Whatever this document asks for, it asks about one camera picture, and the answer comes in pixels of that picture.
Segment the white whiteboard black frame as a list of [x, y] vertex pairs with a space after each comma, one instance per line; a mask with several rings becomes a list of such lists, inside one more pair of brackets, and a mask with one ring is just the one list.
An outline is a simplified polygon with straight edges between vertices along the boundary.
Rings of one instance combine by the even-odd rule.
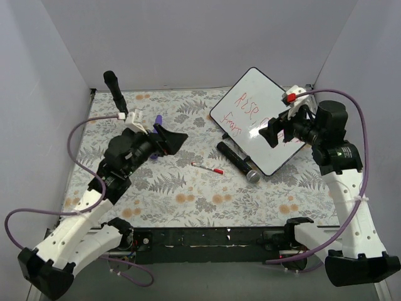
[[250, 157], [265, 176], [272, 176], [305, 145], [298, 139], [284, 143], [279, 132], [272, 148], [259, 131], [288, 108], [281, 101], [284, 89], [256, 67], [245, 74], [211, 109], [211, 119]]

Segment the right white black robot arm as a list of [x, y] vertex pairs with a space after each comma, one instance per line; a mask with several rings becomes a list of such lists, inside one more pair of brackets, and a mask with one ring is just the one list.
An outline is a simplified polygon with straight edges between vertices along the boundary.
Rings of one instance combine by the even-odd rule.
[[347, 120], [342, 103], [326, 100], [314, 115], [302, 105], [293, 117], [284, 111], [259, 130], [271, 147], [277, 146], [282, 132], [284, 141], [296, 138], [312, 148], [341, 228], [329, 236], [310, 218], [292, 218], [284, 226], [283, 240], [288, 248], [307, 248], [299, 260], [316, 254], [336, 287], [378, 283], [400, 270], [399, 258], [387, 253], [375, 229], [362, 191], [367, 165], [356, 146], [345, 140]]

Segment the white marker pen red end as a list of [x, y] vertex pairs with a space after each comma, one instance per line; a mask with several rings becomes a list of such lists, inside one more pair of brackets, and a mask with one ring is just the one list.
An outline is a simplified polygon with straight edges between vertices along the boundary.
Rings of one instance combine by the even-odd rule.
[[207, 171], [215, 172], [215, 173], [220, 174], [220, 175], [224, 175], [224, 171], [223, 170], [215, 168], [215, 167], [207, 167], [207, 166], [203, 166], [201, 164], [197, 164], [195, 162], [192, 162], [191, 166], [194, 166], [194, 167], [197, 167], [197, 168], [200, 168], [200, 169], [204, 169], [204, 170], [207, 170]]

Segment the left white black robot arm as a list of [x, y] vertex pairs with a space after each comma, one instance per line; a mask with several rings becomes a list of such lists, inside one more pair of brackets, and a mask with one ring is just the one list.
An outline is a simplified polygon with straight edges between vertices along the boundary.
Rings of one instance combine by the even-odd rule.
[[130, 176], [154, 154], [176, 154], [188, 135], [170, 132], [154, 124], [154, 132], [125, 129], [112, 138], [75, 209], [34, 248], [18, 255], [24, 278], [50, 300], [58, 300], [71, 287], [75, 276], [104, 252], [128, 250], [133, 244], [132, 227], [120, 218], [108, 222], [98, 233], [87, 232], [125, 194]]

